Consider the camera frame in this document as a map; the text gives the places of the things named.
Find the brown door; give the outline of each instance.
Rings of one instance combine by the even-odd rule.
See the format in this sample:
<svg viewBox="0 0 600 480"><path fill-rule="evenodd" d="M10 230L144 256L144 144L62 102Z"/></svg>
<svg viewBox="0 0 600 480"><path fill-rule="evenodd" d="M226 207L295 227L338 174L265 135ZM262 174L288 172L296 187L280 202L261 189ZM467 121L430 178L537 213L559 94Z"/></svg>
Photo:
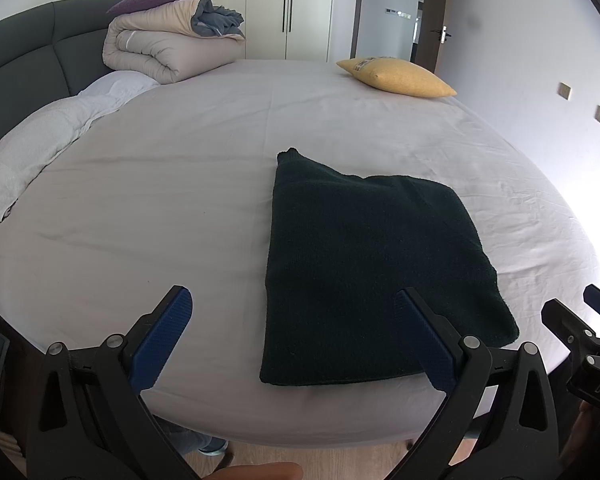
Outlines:
<svg viewBox="0 0 600 480"><path fill-rule="evenodd" d="M440 52L449 35L446 31L446 14L449 0L424 0L420 41L415 62L431 72L436 71Z"/></svg>

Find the silver screw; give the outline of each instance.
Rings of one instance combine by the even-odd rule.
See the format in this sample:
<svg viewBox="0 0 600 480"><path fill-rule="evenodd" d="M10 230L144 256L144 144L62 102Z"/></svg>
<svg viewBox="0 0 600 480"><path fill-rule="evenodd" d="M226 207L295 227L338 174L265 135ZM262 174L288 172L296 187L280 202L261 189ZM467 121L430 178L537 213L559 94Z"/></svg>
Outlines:
<svg viewBox="0 0 600 480"><path fill-rule="evenodd" d="M122 345L122 336L120 334L114 334L107 337L107 346L109 348L118 348Z"/></svg>
<svg viewBox="0 0 600 480"><path fill-rule="evenodd" d="M524 349L526 353L531 355L536 355L538 353L538 347L533 343L525 343Z"/></svg>
<svg viewBox="0 0 600 480"><path fill-rule="evenodd" d="M476 348L478 348L478 346L480 346L480 340L477 337L474 337L472 335L468 335L467 337L465 337L463 339L464 341L464 346L466 346L467 348L471 348L473 350L475 350Z"/></svg>
<svg viewBox="0 0 600 480"><path fill-rule="evenodd" d="M51 343L46 353L58 355L62 351L62 343Z"/></svg>

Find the upholstered headboard panel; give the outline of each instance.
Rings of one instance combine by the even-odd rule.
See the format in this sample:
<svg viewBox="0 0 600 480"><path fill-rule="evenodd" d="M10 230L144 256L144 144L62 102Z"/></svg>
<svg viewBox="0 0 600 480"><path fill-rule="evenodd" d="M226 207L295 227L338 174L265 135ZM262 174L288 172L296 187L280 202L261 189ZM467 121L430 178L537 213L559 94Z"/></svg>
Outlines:
<svg viewBox="0 0 600 480"><path fill-rule="evenodd" d="M0 21L0 139L29 114L111 70L102 45L120 0L61 0Z"/></svg>

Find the shoe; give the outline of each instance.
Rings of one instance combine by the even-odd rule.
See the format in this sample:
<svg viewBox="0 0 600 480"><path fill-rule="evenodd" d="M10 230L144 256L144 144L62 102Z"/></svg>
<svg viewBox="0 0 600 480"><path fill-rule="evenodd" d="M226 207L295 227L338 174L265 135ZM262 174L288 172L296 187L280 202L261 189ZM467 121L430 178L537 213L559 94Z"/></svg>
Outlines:
<svg viewBox="0 0 600 480"><path fill-rule="evenodd" d="M222 455L227 447L229 447L228 440L213 436L209 445L199 449L198 452L206 456L217 456Z"/></svg>

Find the bed sheet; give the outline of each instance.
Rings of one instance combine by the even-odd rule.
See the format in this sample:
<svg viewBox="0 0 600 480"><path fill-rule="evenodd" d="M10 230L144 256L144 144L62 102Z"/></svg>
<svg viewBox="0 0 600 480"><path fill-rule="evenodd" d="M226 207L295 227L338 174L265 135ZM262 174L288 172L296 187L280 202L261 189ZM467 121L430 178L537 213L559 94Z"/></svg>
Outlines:
<svg viewBox="0 0 600 480"><path fill-rule="evenodd" d="M470 213L520 327L552 370L542 326L558 297L590 323L593 248L546 177L453 99L364 86L335 66L243 60L133 99L98 120L0 224L0 314L40 349L125 333L171 285L194 314L150 409L226 438L290 447L417 436L442 394L424 375L335 386L258 379L276 155L337 171L451 186ZM481 411L493 398L483 398Z"/></svg>

